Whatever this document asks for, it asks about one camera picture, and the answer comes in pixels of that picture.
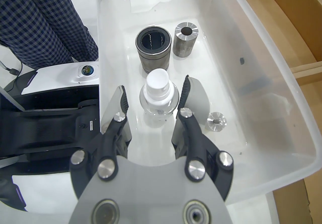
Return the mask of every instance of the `black cable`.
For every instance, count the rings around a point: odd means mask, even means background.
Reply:
[[[17,69],[14,69],[14,68],[10,69],[7,66],[5,66],[3,62],[0,61],[0,63],[2,64],[2,67],[4,66],[5,67],[4,69],[7,70],[13,76],[17,76],[19,74],[19,71]]]
[[[19,76],[20,76],[20,74],[21,74],[23,64],[22,64],[22,61],[20,61],[20,63],[21,63],[21,69],[20,69],[20,71],[19,71],[19,74],[16,76],[16,78],[15,78],[15,80],[14,80],[14,84],[12,85],[12,88],[11,88],[10,90],[8,90],[8,91],[7,91],[7,93],[9,93],[11,90],[13,90],[13,89],[14,89],[15,84],[16,84],[16,82],[17,82],[17,79],[18,79],[18,77],[19,77]]]

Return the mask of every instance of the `clear plastic bin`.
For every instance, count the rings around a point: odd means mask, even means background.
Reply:
[[[309,106],[274,42],[246,0],[98,0],[100,112],[118,85],[129,101],[129,160],[147,166],[175,159],[175,118],[151,120],[139,93],[147,74],[136,35],[158,25],[173,38],[176,25],[199,28],[190,56],[172,51],[168,73],[181,92],[185,76],[197,78],[210,110],[227,118],[221,132],[203,131],[234,158],[228,203],[270,192],[322,166],[322,139]]]

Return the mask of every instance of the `leg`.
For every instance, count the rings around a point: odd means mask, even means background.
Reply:
[[[0,41],[33,69],[72,62],[32,0],[0,0]]]
[[[33,0],[71,55],[82,61],[95,61],[98,48],[83,25],[71,0]]]

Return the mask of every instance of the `cardboard box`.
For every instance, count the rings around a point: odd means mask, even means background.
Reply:
[[[322,0],[247,1],[291,68],[322,131]],[[280,224],[322,223],[321,183],[322,170],[274,191]]]

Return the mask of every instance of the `white spray cap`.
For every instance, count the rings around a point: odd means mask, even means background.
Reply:
[[[151,71],[146,77],[143,94],[145,99],[151,104],[167,104],[174,95],[174,86],[169,80],[167,71],[161,68]]]

